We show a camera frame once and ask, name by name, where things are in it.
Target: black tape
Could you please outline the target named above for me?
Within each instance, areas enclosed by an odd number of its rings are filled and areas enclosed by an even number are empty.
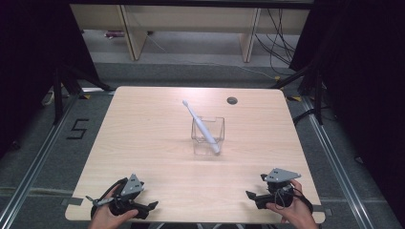
[[[68,206],[68,205],[76,205],[80,206],[83,202],[83,198],[64,198],[61,202],[61,205]]]

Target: black strap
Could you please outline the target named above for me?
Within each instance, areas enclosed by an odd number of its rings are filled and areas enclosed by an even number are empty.
[[[105,191],[105,193],[101,196],[101,198],[96,199],[96,201],[99,202],[100,200],[104,199],[105,196],[107,196],[107,194],[110,193],[111,190],[113,190],[114,187],[116,187],[117,185],[122,184],[122,183],[124,183],[124,182],[126,182],[126,181],[128,181],[128,178],[127,178],[127,177],[118,180],[118,181],[117,181],[116,183],[114,183],[109,189],[107,189],[107,191]],[[90,218],[91,218],[91,219],[92,219],[93,216],[95,215],[96,210],[97,210],[97,206],[93,205],[92,211],[90,212]]]

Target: light wood surface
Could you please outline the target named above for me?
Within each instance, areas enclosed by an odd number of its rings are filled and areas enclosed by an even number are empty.
[[[236,97],[238,103],[226,100]],[[218,156],[197,156],[192,116],[225,120]],[[158,200],[154,222],[274,223],[245,191],[268,194],[260,174],[273,168],[297,172],[304,194],[320,204],[282,92],[264,89],[120,87],[110,104],[75,188],[74,198],[99,198],[117,180],[135,173],[145,182],[136,202]],[[66,218],[90,220],[92,203],[69,205]],[[324,213],[314,213],[323,222]]]

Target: transparent box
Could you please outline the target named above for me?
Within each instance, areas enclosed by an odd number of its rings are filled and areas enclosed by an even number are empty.
[[[214,140],[217,142],[220,152],[224,142],[225,136],[225,120],[223,117],[204,117],[199,116],[199,119],[205,125],[206,129],[210,132]],[[191,138],[193,139],[193,148],[195,155],[218,155],[211,147],[211,144],[205,139],[203,133],[200,131],[196,120],[193,118],[191,129]]]

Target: gray floor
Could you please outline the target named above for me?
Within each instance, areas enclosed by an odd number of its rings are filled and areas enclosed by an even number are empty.
[[[154,32],[148,38],[140,60],[133,62],[124,38],[108,39],[104,33],[85,31],[83,36],[101,80],[115,87],[161,85],[263,88],[275,82],[274,76],[283,78],[292,73],[286,69],[285,63],[274,57],[271,58],[271,66],[282,74],[272,70],[269,67],[269,54],[257,42],[250,63],[244,63],[237,34]],[[298,38],[286,36],[292,46],[295,46]],[[283,49],[278,48],[276,51],[287,58]],[[82,82],[82,85],[94,87],[86,82]],[[298,85],[299,80],[285,86],[283,92],[286,96],[296,96]],[[75,100],[11,228],[47,228],[49,225],[53,228],[86,228],[87,222],[64,218],[66,206],[63,203],[73,193],[112,97],[108,94],[93,94],[90,99]],[[305,111],[303,102],[288,100],[287,104],[291,117]],[[21,149],[8,152],[0,161],[0,207],[3,210],[53,127],[52,105],[39,111],[26,132],[20,136]],[[69,136],[77,135],[72,132],[72,127],[78,118],[89,119],[80,123],[80,127],[88,131],[81,140],[69,140]],[[401,228],[368,171],[353,160],[355,150],[333,112],[324,110],[323,120],[333,149],[374,228]],[[296,130],[319,197],[327,211],[323,228],[361,228],[309,117],[303,118]],[[288,225],[277,226],[290,228]],[[125,224],[121,228],[129,228],[129,225]]]

